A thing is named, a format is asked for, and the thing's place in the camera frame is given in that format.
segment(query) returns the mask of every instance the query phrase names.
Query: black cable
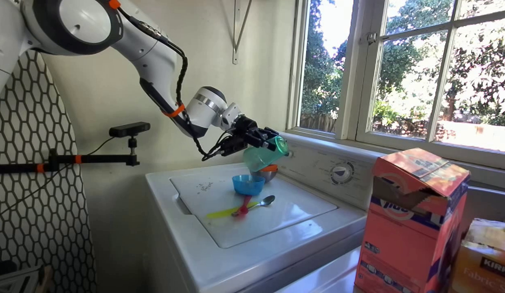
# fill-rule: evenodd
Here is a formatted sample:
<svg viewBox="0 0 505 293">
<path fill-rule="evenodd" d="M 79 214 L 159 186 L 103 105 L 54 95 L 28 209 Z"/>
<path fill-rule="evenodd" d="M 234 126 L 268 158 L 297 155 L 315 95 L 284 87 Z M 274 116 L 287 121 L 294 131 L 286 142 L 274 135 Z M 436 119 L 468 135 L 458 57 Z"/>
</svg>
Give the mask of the black cable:
<svg viewBox="0 0 505 293">
<path fill-rule="evenodd" d="M 108 140 L 105 140 L 100 147 L 97 147 L 94 152 L 90 152 L 89 155 L 85 157 L 92 157 L 95 155 L 97 152 L 100 152 L 107 144 L 110 144 L 115 137 L 110 137 Z"/>
<path fill-rule="evenodd" d="M 7 212 L 14 210 L 15 207 L 19 207 L 22 202 L 28 201 L 30 197 L 33 197 L 33 196 L 37 196 L 38 192 L 41 192 L 41 191 L 43 191 L 50 183 L 53 183 L 53 179 L 54 179 L 61 171 L 64 171 L 66 168 L 69 168 L 69 166 L 63 166 L 63 168 L 58 170 L 51 178 L 48 178 L 46 183 L 45 183 L 40 189 L 37 189 L 37 191 L 33 191 L 32 194 L 25 196 L 25 197 L 22 197 L 22 199 L 19 199 L 19 201 L 15 201 L 15 202 L 14 202 L 12 205 L 9 205 L 6 210 L 0 210 L 0 217 L 6 215 Z"/>
<path fill-rule="evenodd" d="M 100 152 L 107 144 L 110 144 L 113 139 L 115 139 L 115 137 L 105 140 L 100 147 L 97 147 L 94 152 L 90 152 L 90 153 L 85 155 L 85 157 L 95 155 L 95 153 Z M 68 166 L 68 165 L 66 165 L 66 166 L 63 166 L 61 170 L 58 170 L 53 176 L 50 176 L 50 178 L 46 179 L 46 183 L 45 183 L 40 189 L 37 189 L 37 191 L 33 191 L 32 194 L 25 196 L 25 197 L 22 197 L 22 199 L 19 199 L 19 201 L 15 201 L 15 202 L 14 202 L 12 205 L 9 205 L 6 210 L 0 210 L 0 217 L 6 215 L 7 212 L 14 210 L 15 207 L 19 207 L 22 202 L 25 202 L 25 201 L 32 199 L 33 196 L 40 194 L 40 192 L 41 192 L 48 184 L 51 184 L 53 179 L 54 179 L 61 171 L 64 171 L 66 168 L 72 168 L 72 166 Z"/>
<path fill-rule="evenodd" d="M 219 137 L 217 144 L 208 152 L 208 155 L 203 158 L 203 162 L 208 162 L 208 160 L 214 158 L 216 155 L 222 153 L 222 140 L 224 140 L 224 137 L 226 137 L 227 134 L 229 134 L 229 132 L 226 131 L 226 132 Z"/>
<path fill-rule="evenodd" d="M 120 9 L 120 12 L 121 12 L 123 17 L 125 17 L 128 22 L 131 22 L 138 30 L 141 30 L 141 31 L 146 33 L 147 36 L 157 39 L 159 43 L 169 46 L 172 51 L 175 51 L 175 52 L 183 59 L 183 69 L 182 69 L 180 79 L 178 79 L 178 82 L 177 82 L 177 103 L 178 103 L 178 105 L 185 105 L 185 103 L 183 103 L 183 96 L 182 96 L 183 93 L 182 93 L 182 92 L 183 92 L 183 83 L 185 83 L 185 79 L 186 79 L 186 74 L 188 74 L 188 64 L 190 64 L 190 62 L 188 62 L 188 56 L 185 54 L 185 51 L 183 51 L 182 48 L 178 48 L 175 43 L 172 43 L 172 41 L 170 41 L 164 33 L 160 33 L 159 30 L 155 30 L 155 28 L 152 28 L 151 25 L 147 25 L 147 23 L 144 23 L 144 22 L 141 22 L 141 20 L 131 17 L 131 15 L 128 15 L 123 9 Z M 191 139 L 195 140 L 195 144 L 196 144 L 199 153 L 204 157 L 203 160 L 206 162 L 208 157 L 209 157 L 209 158 L 214 157 L 214 155 L 208 153 L 208 152 L 203 149 L 203 145 L 201 145 L 198 135 L 195 134 L 195 129 L 193 129 L 193 122 L 191 122 L 191 119 L 190 119 L 190 114 L 188 114 L 186 111 L 183 113 L 183 118 L 185 118 L 185 121 L 186 121 L 188 132 L 190 132 Z"/>
</svg>

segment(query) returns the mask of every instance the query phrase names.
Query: cardboard box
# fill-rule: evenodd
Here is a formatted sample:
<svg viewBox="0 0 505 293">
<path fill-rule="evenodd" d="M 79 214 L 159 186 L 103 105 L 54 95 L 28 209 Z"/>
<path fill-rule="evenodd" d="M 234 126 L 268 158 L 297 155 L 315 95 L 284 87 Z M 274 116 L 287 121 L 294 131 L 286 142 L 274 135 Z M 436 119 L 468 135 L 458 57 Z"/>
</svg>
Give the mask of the cardboard box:
<svg viewBox="0 0 505 293">
<path fill-rule="evenodd" d="M 470 173 L 426 150 L 379 158 L 356 285 L 439 292 L 460 246 Z"/>
<path fill-rule="evenodd" d="M 458 253 L 450 293 L 505 293 L 505 223 L 476 219 Z"/>
</svg>

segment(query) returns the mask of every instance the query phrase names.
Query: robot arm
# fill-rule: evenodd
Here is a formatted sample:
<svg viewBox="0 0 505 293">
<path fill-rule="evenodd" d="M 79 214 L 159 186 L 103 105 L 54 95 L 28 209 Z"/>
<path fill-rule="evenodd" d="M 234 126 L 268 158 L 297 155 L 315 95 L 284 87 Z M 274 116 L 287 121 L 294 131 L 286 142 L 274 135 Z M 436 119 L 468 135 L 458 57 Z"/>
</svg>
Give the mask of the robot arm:
<svg viewBox="0 0 505 293">
<path fill-rule="evenodd" d="M 204 160 L 214 155 L 232 155 L 248 145 L 276 150 L 271 139 L 278 132 L 260 129 L 212 87 L 201 88 L 188 108 L 183 105 L 182 85 L 188 70 L 188 57 L 164 33 L 157 31 L 152 20 L 131 2 L 123 2 L 121 9 L 113 0 L 58 0 L 58 4 L 56 0 L 24 0 L 22 5 L 0 0 L 0 12 L 7 15 L 7 10 L 12 18 L 4 20 L 15 26 L 9 28 L 7 36 L 0 31 L 0 36 L 10 41 L 10 48 L 17 48 L 19 52 L 6 51 L 4 44 L 0 44 L 0 51 L 12 61 L 17 62 L 25 49 L 54 56 L 84 56 L 102 52 L 111 46 L 134 64 L 144 92 L 183 134 L 195 139 Z M 172 98 L 172 83 L 177 56 L 183 59 L 183 69 L 175 100 Z M 7 65 L 0 64 L 0 90 L 14 70 L 15 62 L 12 61 Z M 204 137 L 211 126 L 221 127 L 227 137 L 222 137 L 206 153 L 198 139 Z"/>
</svg>

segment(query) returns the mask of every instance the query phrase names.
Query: window frame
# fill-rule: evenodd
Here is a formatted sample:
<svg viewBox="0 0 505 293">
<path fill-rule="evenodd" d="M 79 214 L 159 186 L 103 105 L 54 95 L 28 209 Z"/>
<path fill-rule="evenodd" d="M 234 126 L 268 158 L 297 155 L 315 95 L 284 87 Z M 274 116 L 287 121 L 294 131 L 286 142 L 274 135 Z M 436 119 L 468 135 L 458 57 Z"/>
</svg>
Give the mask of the window frame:
<svg viewBox="0 0 505 293">
<path fill-rule="evenodd" d="M 493 184 L 499 184 L 505 188 L 505 155 L 473 150 L 467 147 L 455 147 L 447 144 L 436 144 L 429 139 L 405 139 L 405 137 L 392 137 L 385 134 L 372 132 L 372 105 L 374 93 L 379 79 L 379 62 L 382 62 L 380 46 L 388 38 L 382 33 L 385 28 L 387 7 L 388 0 L 356 0 L 353 10 L 353 23 L 349 35 L 349 49 L 348 49 L 348 65 L 346 65 L 346 80 L 343 85 L 341 96 L 341 113 L 340 122 L 335 132 L 320 132 L 312 129 L 299 127 L 300 122 L 300 103 L 302 103 L 302 90 L 304 90 L 304 67 L 305 67 L 305 51 L 307 51 L 307 26 L 309 26 L 309 7 L 310 0 L 297 0 L 297 22 L 296 22 L 296 46 L 294 46 L 294 74 L 292 74 L 292 105 L 289 114 L 289 131 L 294 134 L 320 139 L 320 140 L 333 140 L 338 144 L 356 145 L 361 149 L 382 150 L 382 152 L 397 152 L 405 149 L 421 147 L 449 160 L 458 162 L 462 166 L 472 170 L 475 175 L 480 175 L 481 181 L 491 181 Z M 439 30 L 449 30 L 449 41 L 454 41 L 455 28 L 476 25 L 478 22 L 501 20 L 505 18 L 505 12 L 481 15 L 475 18 L 455 20 L 457 12 L 454 13 L 454 20 L 445 25 L 431 26 L 424 30 L 416 30 L 414 33 L 400 33 L 397 36 L 408 35 L 421 35 L 432 33 Z M 445 48 L 444 62 L 450 61 L 450 44 Z M 447 75 L 442 74 L 439 82 L 439 92 L 442 92 L 442 85 L 445 83 Z M 439 108 L 434 106 L 432 114 L 439 116 Z"/>
</svg>

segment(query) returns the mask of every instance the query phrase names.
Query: tree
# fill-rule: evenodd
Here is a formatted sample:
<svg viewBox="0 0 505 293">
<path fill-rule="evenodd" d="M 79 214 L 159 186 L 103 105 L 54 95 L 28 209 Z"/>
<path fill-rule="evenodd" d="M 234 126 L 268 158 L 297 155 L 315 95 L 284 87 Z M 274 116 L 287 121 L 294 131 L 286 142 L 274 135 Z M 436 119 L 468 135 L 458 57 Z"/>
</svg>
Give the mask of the tree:
<svg viewBox="0 0 505 293">
<path fill-rule="evenodd" d="M 447 23 L 452 10 L 452 0 L 408 0 L 397 17 L 388 18 L 387 35 Z M 505 0 L 468 0 L 462 17 L 501 10 L 505 10 Z M 387 108 L 380 103 L 379 122 L 385 113 L 398 121 L 431 116 L 431 93 L 439 82 L 445 41 L 445 33 L 434 33 L 384 44 L 377 98 L 385 100 L 392 111 L 382 113 Z M 505 20 L 460 28 L 452 52 L 442 119 L 505 126 Z"/>
<path fill-rule="evenodd" d="M 331 114 L 340 109 L 343 69 L 325 49 L 320 7 L 322 0 L 312 0 L 300 126 L 331 131 Z M 325 118 L 333 124 L 320 126 Z"/>
</svg>

